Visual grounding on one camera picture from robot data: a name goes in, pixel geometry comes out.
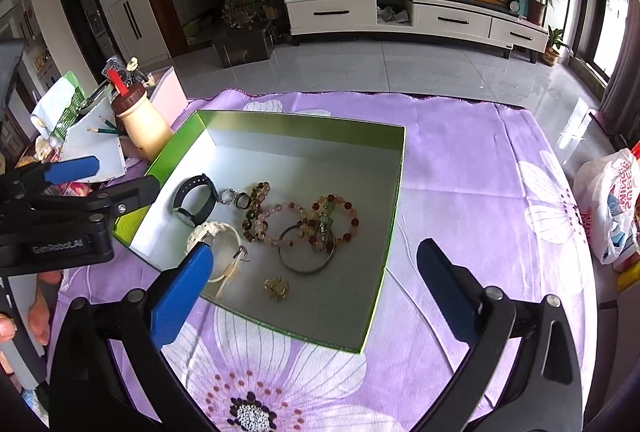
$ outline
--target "table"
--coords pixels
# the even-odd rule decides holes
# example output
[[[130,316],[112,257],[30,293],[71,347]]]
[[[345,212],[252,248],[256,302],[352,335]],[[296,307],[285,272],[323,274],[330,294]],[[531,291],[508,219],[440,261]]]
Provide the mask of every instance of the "table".
[[[226,90],[191,101],[195,109],[258,109],[406,126],[406,150],[394,240],[382,294],[362,354],[305,344],[247,322],[204,300],[178,339],[163,348],[178,377],[223,431],[252,401],[278,430],[409,430],[458,367],[466,345],[451,335],[415,266],[433,237],[450,260],[482,285],[540,301],[558,294],[582,372],[584,402],[596,349],[591,255],[575,200],[533,116],[490,102],[415,99],[402,94],[273,94]],[[141,175],[143,167],[127,172]],[[71,300],[119,300],[158,274],[116,243],[107,264],[65,272],[52,347]],[[489,412],[516,352],[511,343],[476,416]],[[119,344],[114,346],[132,398],[154,416]]]

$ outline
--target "pink box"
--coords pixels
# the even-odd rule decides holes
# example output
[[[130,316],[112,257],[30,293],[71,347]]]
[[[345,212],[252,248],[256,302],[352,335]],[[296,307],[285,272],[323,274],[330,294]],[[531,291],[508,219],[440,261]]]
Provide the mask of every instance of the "pink box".
[[[174,67],[159,69],[151,73],[156,85],[151,91],[151,103],[169,125],[187,108],[189,102],[182,91],[182,86],[175,73]]]

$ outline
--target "small clock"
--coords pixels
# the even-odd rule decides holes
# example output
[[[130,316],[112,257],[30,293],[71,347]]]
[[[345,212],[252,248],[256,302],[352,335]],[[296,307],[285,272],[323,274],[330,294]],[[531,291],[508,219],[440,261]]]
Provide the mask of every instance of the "small clock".
[[[520,11],[520,0],[507,0],[510,11],[517,14]]]

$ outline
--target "gold charm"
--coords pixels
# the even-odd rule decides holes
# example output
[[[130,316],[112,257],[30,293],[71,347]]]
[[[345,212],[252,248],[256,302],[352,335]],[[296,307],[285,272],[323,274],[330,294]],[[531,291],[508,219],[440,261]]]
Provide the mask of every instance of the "gold charm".
[[[267,291],[269,298],[274,302],[282,300],[287,296],[289,282],[283,281],[280,277],[273,277],[264,281],[264,289]]]

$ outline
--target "bottle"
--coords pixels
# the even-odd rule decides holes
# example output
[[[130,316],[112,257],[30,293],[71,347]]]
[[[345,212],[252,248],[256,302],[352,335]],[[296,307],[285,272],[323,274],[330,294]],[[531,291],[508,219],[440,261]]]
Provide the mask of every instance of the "bottle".
[[[124,123],[140,154],[149,161],[155,160],[174,136],[169,124],[146,97],[145,86],[139,82],[129,86],[125,95],[117,95],[111,102],[111,108]]]

